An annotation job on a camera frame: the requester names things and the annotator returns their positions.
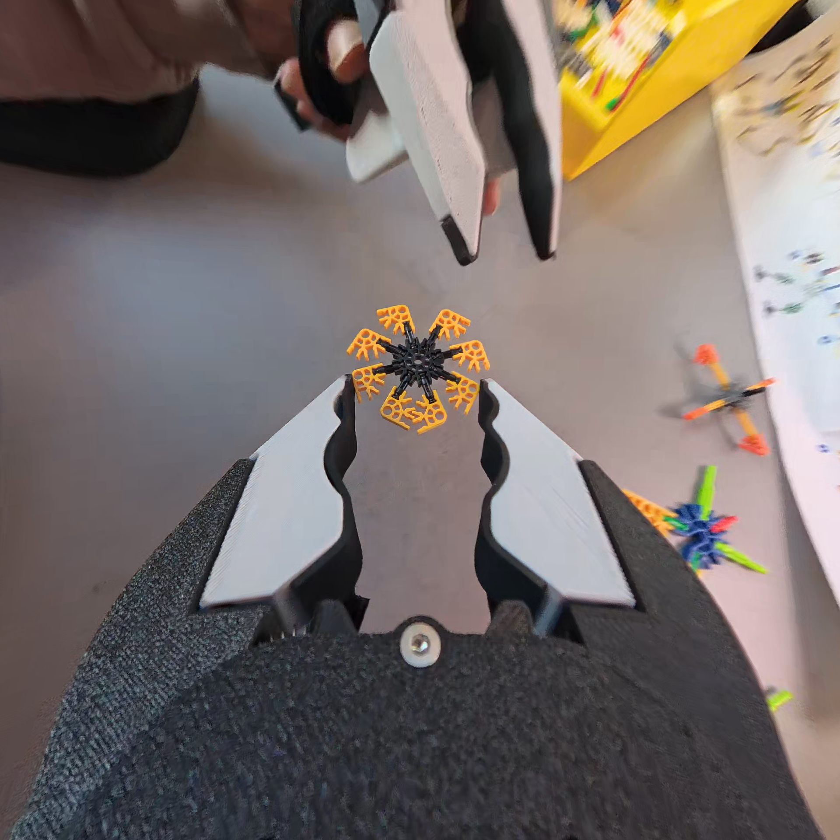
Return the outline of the white instruction sheet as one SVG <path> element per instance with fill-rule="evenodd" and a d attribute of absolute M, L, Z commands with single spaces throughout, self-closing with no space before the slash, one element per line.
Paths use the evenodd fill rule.
<path fill-rule="evenodd" d="M 780 461 L 839 601 L 839 10 L 711 88 Z"/>

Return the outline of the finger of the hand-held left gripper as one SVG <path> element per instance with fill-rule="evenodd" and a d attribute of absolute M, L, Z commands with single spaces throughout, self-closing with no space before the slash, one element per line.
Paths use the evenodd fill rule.
<path fill-rule="evenodd" d="M 517 166 L 521 208 L 540 260 L 554 258 L 562 192 L 557 68 L 537 1 L 501 1 L 497 11 L 497 89 L 502 126 Z"/>
<path fill-rule="evenodd" d="M 461 266 L 478 256 L 487 158 L 450 2 L 394 2 L 370 65 L 408 160 Z"/>

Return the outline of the black snowflake connector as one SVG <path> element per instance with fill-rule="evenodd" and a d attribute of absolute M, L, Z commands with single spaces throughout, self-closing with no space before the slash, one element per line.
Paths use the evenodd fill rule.
<path fill-rule="evenodd" d="M 384 338 L 377 339 L 377 344 L 392 356 L 392 362 L 384 365 L 381 372 L 398 377 L 398 383 L 392 390 L 395 400 L 400 400 L 411 386 L 417 386 L 427 402 L 434 404 L 439 401 L 433 388 L 436 380 L 459 384 L 463 379 L 460 374 L 445 369 L 446 360 L 453 358 L 455 352 L 438 348 L 440 330 L 440 327 L 435 327 L 424 339 L 419 339 L 411 330 L 407 330 L 405 341 L 400 344 L 393 344 Z"/>

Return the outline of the pile of mixed toy pieces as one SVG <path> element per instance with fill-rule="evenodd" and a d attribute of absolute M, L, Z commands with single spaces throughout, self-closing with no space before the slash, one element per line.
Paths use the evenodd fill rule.
<path fill-rule="evenodd" d="M 561 77 L 611 114 L 686 26 L 680 1 L 554 1 Z"/>

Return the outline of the blue yellow green toy assembly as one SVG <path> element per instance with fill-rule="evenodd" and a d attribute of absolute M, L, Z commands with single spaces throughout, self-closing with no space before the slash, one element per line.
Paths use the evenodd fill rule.
<path fill-rule="evenodd" d="M 729 531 L 739 518 L 715 511 L 717 477 L 716 466 L 700 467 L 693 499 L 672 508 L 626 488 L 623 494 L 660 535 L 679 541 L 676 549 L 697 578 L 725 563 L 756 574 L 767 574 L 764 566 L 728 541 Z"/>

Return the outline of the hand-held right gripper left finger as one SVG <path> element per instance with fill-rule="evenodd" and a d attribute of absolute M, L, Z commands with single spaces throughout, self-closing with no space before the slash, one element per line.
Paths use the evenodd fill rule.
<path fill-rule="evenodd" d="M 263 604 L 356 610 L 361 541 L 344 476 L 357 451 L 342 375 L 259 446 L 200 596 L 200 609 Z"/>

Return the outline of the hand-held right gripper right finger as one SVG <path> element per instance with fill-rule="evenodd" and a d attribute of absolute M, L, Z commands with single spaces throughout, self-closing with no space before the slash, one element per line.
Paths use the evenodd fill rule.
<path fill-rule="evenodd" d="M 490 488 L 480 510 L 475 569 L 490 606 L 634 609 L 581 457 L 492 379 L 479 384 L 478 419 Z"/>

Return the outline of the person's left forearm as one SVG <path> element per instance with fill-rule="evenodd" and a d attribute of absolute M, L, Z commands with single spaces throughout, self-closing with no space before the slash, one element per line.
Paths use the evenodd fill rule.
<path fill-rule="evenodd" d="M 2 1 L 2 101 L 141 102 L 204 65 L 272 77 L 295 53 L 293 2 Z"/>

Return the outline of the orange grey toy assembly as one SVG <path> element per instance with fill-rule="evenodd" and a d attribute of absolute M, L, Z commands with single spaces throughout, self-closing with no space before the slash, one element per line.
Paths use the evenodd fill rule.
<path fill-rule="evenodd" d="M 702 417 L 714 414 L 730 412 L 736 417 L 738 425 L 742 430 L 742 437 L 738 441 L 738 447 L 745 452 L 759 457 L 770 454 L 770 446 L 758 428 L 754 425 L 749 413 L 751 401 L 764 394 L 771 388 L 776 380 L 767 378 L 751 385 L 739 385 L 735 383 L 725 371 L 720 362 L 717 347 L 712 343 L 703 343 L 696 348 L 693 364 L 698 364 L 708 369 L 714 376 L 717 391 L 715 397 L 710 401 L 689 410 L 682 414 L 682 419 L 693 422 Z"/>

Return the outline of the yellow plastic bin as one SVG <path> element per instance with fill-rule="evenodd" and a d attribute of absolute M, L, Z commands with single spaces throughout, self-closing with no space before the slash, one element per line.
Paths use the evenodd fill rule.
<path fill-rule="evenodd" d="M 573 180 L 740 62 L 794 6 L 793 1 L 685 2 L 686 26 L 608 114 L 561 77 L 562 170 Z"/>

